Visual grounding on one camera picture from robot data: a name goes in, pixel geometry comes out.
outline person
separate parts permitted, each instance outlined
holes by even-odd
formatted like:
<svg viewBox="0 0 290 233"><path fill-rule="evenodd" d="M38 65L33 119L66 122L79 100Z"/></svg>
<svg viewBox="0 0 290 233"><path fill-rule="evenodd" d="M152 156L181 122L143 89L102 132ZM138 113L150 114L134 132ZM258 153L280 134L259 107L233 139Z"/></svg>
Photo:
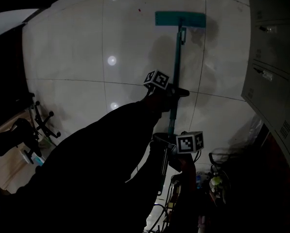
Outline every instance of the person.
<svg viewBox="0 0 290 233"><path fill-rule="evenodd" d="M129 179L172 99L155 92L66 138L27 185L0 201L0 228L143 232L158 192L163 146L151 142L146 163ZM195 166L191 155L180 161L183 203L169 232L194 217Z"/></svg>

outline white tile floor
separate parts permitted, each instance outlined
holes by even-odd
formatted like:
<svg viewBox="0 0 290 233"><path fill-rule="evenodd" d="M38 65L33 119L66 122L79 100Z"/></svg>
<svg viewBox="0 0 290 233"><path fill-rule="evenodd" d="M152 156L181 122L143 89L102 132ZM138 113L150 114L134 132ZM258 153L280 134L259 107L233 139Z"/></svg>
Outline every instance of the white tile floor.
<svg viewBox="0 0 290 233"><path fill-rule="evenodd" d="M60 0L43 11L23 29L24 64L29 89L45 112L55 113L51 124L62 133L57 143L112 109L142 99L147 90L141 84L150 70L172 76L177 28L156 27L154 13L175 10L206 13L207 20L206 30L188 29L180 86L191 93L180 100L175 132L204 132L200 170L210 168L209 152L245 145L254 116L240 96L250 47L248 3ZM168 116L155 132L167 130ZM169 168L168 176L174 172Z"/></svg>

